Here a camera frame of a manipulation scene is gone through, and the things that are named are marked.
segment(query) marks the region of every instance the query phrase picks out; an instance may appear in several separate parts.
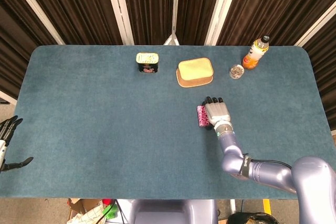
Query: cable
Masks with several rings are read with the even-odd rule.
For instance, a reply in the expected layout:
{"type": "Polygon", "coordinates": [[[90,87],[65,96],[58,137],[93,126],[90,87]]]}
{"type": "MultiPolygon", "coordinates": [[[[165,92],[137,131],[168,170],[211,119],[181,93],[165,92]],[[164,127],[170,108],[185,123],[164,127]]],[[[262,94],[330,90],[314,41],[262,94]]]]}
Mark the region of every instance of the cable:
{"type": "Polygon", "coordinates": [[[277,161],[277,160],[251,159],[251,161],[252,162],[265,162],[265,163],[280,164],[280,165],[284,165],[284,166],[288,167],[289,169],[292,169],[292,167],[289,164],[286,164],[284,162],[277,161]]]}
{"type": "Polygon", "coordinates": [[[124,213],[122,212],[121,207],[120,207],[119,202],[118,202],[117,199],[115,200],[115,202],[117,203],[117,207],[118,207],[118,209],[119,209],[119,211],[120,211],[120,215],[121,215],[122,223],[125,224],[125,222],[124,222],[124,217],[123,217],[123,214],[124,214],[124,213]]]}
{"type": "Polygon", "coordinates": [[[240,212],[243,212],[244,199],[241,200],[242,206],[240,207],[240,212]]]}
{"type": "Polygon", "coordinates": [[[110,210],[108,210],[102,217],[100,217],[100,219],[96,222],[96,224],[98,224],[112,209],[112,207],[114,207],[114,204],[116,203],[116,201],[113,202],[113,205],[111,206],[110,210]]]}

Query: plastic bottle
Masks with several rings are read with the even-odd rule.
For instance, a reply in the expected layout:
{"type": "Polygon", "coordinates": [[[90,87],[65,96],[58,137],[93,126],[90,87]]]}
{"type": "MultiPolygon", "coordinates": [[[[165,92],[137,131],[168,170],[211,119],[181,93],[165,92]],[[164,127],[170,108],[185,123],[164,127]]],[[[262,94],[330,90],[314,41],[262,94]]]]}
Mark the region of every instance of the plastic bottle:
{"type": "Polygon", "coordinates": [[[269,48],[269,36],[264,35],[262,38],[253,42],[250,51],[243,58],[243,67],[247,69],[254,69],[261,57],[266,53],[269,48]]]}

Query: black bag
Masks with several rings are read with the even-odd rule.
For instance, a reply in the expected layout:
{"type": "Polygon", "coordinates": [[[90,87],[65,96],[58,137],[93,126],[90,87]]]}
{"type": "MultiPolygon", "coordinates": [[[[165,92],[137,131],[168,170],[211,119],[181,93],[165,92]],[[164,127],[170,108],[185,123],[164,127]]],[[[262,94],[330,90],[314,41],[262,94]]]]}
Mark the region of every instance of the black bag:
{"type": "Polygon", "coordinates": [[[229,216],[226,224],[246,224],[248,220],[260,220],[267,224],[280,224],[273,216],[265,212],[236,212],[229,216]]]}

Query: blue carpet tabletop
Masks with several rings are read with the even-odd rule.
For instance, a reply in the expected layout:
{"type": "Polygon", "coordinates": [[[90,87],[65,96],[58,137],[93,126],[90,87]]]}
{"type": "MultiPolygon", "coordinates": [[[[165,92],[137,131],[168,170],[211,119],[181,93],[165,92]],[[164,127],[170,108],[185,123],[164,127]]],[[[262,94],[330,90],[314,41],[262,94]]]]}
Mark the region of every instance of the blue carpet tabletop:
{"type": "Polygon", "coordinates": [[[221,170],[214,131],[196,107],[223,97],[243,152],[288,164],[316,155],[336,167],[335,147],[307,53],[270,47],[239,80],[229,69],[249,47],[41,46],[29,62],[15,114],[23,118],[0,174],[2,197],[296,198],[221,170]],[[160,55],[140,73],[138,52],[160,55]],[[207,57],[214,80],[182,88],[180,61],[207,57]]]}

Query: dark curtain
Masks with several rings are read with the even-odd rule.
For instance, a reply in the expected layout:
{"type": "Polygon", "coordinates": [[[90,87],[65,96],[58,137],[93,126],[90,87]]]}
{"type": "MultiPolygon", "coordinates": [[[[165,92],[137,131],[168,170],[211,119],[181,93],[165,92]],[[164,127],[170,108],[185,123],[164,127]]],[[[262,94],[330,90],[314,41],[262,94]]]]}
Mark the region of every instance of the dark curtain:
{"type": "Polygon", "coordinates": [[[204,45],[216,0],[178,0],[176,36],[181,45],[204,45]]]}
{"type": "Polygon", "coordinates": [[[233,0],[218,45],[294,45],[335,0],[233,0]]]}
{"type": "Polygon", "coordinates": [[[66,44],[122,45],[110,0],[36,0],[66,44]]]}
{"type": "Polygon", "coordinates": [[[0,0],[0,90],[17,99],[33,50],[56,44],[25,0],[0,0]]]}
{"type": "Polygon", "coordinates": [[[304,46],[331,130],[336,130],[336,16],[333,16],[304,46]]]}
{"type": "Polygon", "coordinates": [[[173,0],[126,0],[136,45],[162,45],[172,33],[173,0]]]}

